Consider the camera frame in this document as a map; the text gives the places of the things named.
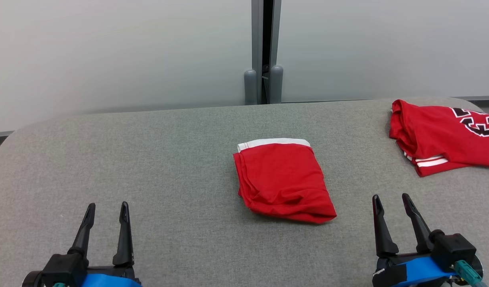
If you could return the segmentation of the left gripper, blue band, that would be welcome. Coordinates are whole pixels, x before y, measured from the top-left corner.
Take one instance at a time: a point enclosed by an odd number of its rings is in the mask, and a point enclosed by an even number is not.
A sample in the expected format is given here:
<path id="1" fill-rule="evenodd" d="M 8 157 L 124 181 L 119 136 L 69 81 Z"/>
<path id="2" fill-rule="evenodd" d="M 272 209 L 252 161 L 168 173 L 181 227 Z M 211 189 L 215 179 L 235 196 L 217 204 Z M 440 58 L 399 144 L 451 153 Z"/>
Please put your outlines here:
<path id="1" fill-rule="evenodd" d="M 79 254 L 86 258 L 90 239 L 90 230 L 95 219 L 96 204 L 90 203 L 86 208 L 79 230 L 68 254 Z M 142 287 L 133 269 L 134 249 L 132 241 L 131 218 L 128 202 L 122 202 L 119 213 L 119 238 L 117 252 L 113 256 L 114 266 L 89 267 L 82 284 L 83 287 Z"/>

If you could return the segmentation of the right gripper, blue band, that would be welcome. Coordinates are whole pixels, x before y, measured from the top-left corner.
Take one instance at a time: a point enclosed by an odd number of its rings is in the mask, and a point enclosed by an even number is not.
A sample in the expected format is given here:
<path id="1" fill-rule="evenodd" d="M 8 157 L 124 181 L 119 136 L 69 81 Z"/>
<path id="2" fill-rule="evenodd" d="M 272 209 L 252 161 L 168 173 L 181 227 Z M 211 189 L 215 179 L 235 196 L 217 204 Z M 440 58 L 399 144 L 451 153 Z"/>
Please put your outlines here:
<path id="1" fill-rule="evenodd" d="M 434 245 L 429 239 L 431 230 L 418 211 L 409 194 L 402 194 L 405 212 L 411 220 L 418 253 L 399 253 L 388 230 L 383 205 L 379 195 L 372 197 L 373 223 L 377 270 L 372 276 L 374 287 L 443 287 L 454 276 L 456 256 L 428 254 Z"/>

